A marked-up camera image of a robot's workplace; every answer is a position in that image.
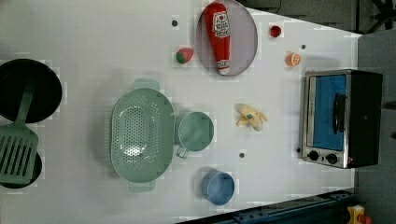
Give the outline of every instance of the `toaster oven handle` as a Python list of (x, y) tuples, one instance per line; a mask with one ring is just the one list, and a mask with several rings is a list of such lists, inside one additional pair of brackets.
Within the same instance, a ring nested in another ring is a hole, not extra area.
[(332, 105), (332, 129), (334, 133), (342, 133), (345, 129), (346, 96), (336, 93)]

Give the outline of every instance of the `green spatula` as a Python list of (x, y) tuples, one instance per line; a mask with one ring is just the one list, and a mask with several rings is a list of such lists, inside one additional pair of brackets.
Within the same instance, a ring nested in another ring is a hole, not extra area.
[(20, 109), (14, 123), (0, 127), (0, 182), (27, 184), (35, 165), (38, 137), (26, 127), (25, 121), (32, 103), (34, 81), (28, 78)]

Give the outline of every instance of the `pink plate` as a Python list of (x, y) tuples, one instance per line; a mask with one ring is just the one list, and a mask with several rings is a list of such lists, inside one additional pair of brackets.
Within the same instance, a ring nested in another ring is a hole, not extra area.
[[(257, 51), (258, 37), (256, 24), (247, 9), (234, 0), (219, 0), (227, 8), (231, 26), (230, 72), (226, 76), (243, 73), (253, 62)], [(205, 67), (221, 75), (215, 54), (206, 32), (205, 16), (201, 14), (195, 37), (196, 51)]]

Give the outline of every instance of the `toaster oven door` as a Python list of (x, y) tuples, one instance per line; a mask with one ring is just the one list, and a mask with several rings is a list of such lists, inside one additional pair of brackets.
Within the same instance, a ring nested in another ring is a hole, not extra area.
[(347, 76), (309, 78), (307, 145), (344, 149)]

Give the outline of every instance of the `white table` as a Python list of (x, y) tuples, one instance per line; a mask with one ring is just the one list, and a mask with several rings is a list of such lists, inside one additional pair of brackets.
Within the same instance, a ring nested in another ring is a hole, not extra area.
[[(59, 110), (30, 126), (39, 136), (42, 174), (25, 189), (0, 187), (1, 223), (172, 223), (353, 187), (354, 170), (302, 161), (296, 148), (305, 71), (356, 68), (359, 36), (249, 10), (259, 31), (258, 53), (244, 74), (224, 78), (208, 72), (197, 55), (185, 66), (174, 57), (180, 46), (193, 45), (207, 4), (0, 2), (0, 59), (46, 60), (64, 85)], [(269, 38), (271, 22), (283, 26), (284, 36)], [(288, 68), (288, 51), (300, 52), (302, 64)], [(208, 149), (186, 160), (175, 156), (154, 191), (132, 194), (111, 165), (108, 130), (114, 104), (138, 77), (158, 80), (177, 112), (207, 112), (216, 134)], [(267, 115), (262, 132), (235, 126), (237, 104)], [(211, 168), (236, 181), (224, 206), (200, 193)]]

